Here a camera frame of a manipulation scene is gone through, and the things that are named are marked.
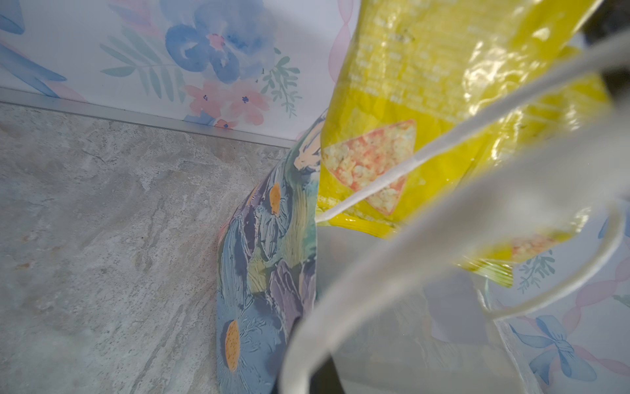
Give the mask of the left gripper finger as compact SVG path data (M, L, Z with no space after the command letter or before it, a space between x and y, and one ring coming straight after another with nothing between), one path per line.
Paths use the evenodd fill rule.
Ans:
M310 379L309 394L344 394L334 360L329 357Z

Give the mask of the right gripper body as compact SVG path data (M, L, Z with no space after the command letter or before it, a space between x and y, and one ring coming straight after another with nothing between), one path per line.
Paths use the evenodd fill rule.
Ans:
M629 29L629 0L605 0L582 28L587 47ZM602 72L605 88L612 99L629 93L629 66Z

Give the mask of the floral paper gift bag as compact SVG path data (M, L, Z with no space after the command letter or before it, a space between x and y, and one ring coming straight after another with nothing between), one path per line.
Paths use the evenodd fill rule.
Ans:
M440 154L480 135L502 115L570 85L559 79L565 60L480 109L377 180L341 201L326 223ZM581 63L578 78L597 74ZM318 192L322 133L328 112L236 210L221 244L218 287L218 384L222 393L263 393L280 368L297 318L316 296Z

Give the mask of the yellow snack packet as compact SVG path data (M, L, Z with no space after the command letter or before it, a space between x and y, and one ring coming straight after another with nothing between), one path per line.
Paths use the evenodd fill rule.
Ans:
M577 53L596 1L365 1L322 133L318 213L480 109ZM329 220L388 238L461 182L574 131L610 100L595 74L502 115L483 132Z

